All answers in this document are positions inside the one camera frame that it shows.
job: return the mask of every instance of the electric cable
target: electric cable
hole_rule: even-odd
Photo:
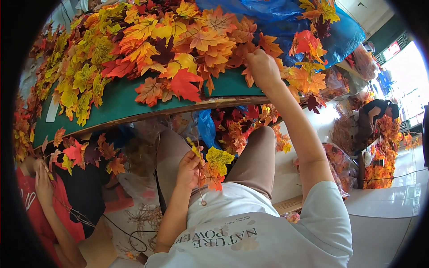
[[[148,250],[148,246],[146,245],[146,243],[144,243],[143,241],[141,241],[140,239],[138,239],[137,237],[133,236],[134,233],[138,233],[138,232],[148,232],[148,233],[155,233],[156,231],[133,231],[131,234],[127,233],[126,231],[122,230],[121,228],[119,228],[119,226],[117,226],[114,222],[112,222],[106,215],[103,214],[103,216],[109,220],[109,222],[111,222],[116,228],[118,228],[119,230],[121,230],[124,234],[129,236],[129,242],[130,242],[130,246],[133,248],[133,250],[140,252],[140,253],[144,253]],[[140,251],[138,249],[136,249],[133,245],[133,243],[131,242],[131,238],[137,239],[138,241],[140,241],[144,246],[145,246],[145,250],[144,251]]]

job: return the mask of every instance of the white wall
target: white wall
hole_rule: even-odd
[[[64,25],[67,30],[70,30],[70,20],[73,19],[75,14],[75,9],[72,7],[70,0],[62,0],[63,5],[59,4],[57,8],[55,8],[51,15],[48,17],[46,23],[49,23],[51,19],[54,21],[53,28],[56,29],[58,24]]]
[[[366,39],[377,32],[394,14],[385,0],[337,0],[336,4],[360,24]]]

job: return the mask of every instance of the dark purple maple leaf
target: dark purple maple leaf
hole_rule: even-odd
[[[331,34],[328,33],[331,30],[331,19],[326,20],[325,23],[323,23],[322,15],[320,15],[319,20],[316,23],[316,30],[319,38],[331,36]]]
[[[167,38],[159,38],[157,37],[157,44],[155,45],[155,49],[160,53],[159,55],[152,55],[151,59],[159,62],[160,64],[168,64],[170,60],[174,59],[176,53],[171,51],[173,48],[173,38],[170,37],[167,47],[165,44],[167,42]]]
[[[89,145],[85,149],[85,163],[93,164],[98,167],[101,155],[101,152],[95,147],[95,145]]]
[[[307,101],[307,108],[309,111],[313,111],[316,114],[320,114],[320,112],[317,108],[319,108],[319,109],[322,108],[322,105],[317,102],[317,99],[314,95],[310,95],[308,97],[308,101]]]

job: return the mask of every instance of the beige pants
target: beige pants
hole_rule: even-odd
[[[271,127],[253,131],[225,182],[235,182],[263,194],[270,200],[274,183],[276,137]],[[157,174],[161,193],[168,205],[176,185],[179,162],[191,148],[172,130],[164,130],[157,150]]]

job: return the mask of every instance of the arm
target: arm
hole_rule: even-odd
[[[262,49],[247,54],[255,84],[265,93],[283,118],[299,158],[302,199],[320,181],[334,181],[322,143],[301,106],[280,78],[275,60]]]
[[[187,211],[192,189],[198,184],[199,158],[189,151],[179,163],[176,187],[162,218],[154,253],[168,252],[176,238],[186,230]]]
[[[42,206],[43,213],[58,240],[59,246],[55,247],[58,258],[62,264],[71,264],[72,267],[84,268],[86,267],[84,257],[52,206],[53,190],[48,176],[48,167],[43,161],[36,160],[36,163],[39,163],[36,167],[36,195]]]
[[[103,6],[109,6],[109,5],[113,5],[114,3],[116,3],[118,0],[107,0],[105,3],[101,3],[100,5],[97,5],[96,7],[94,7],[92,10],[93,11],[97,11],[100,10]]]
[[[369,111],[368,113],[368,117],[369,117],[369,122],[371,123],[372,129],[374,130],[374,116],[380,114],[381,112],[381,108],[380,107],[374,107],[372,108],[372,110]]]

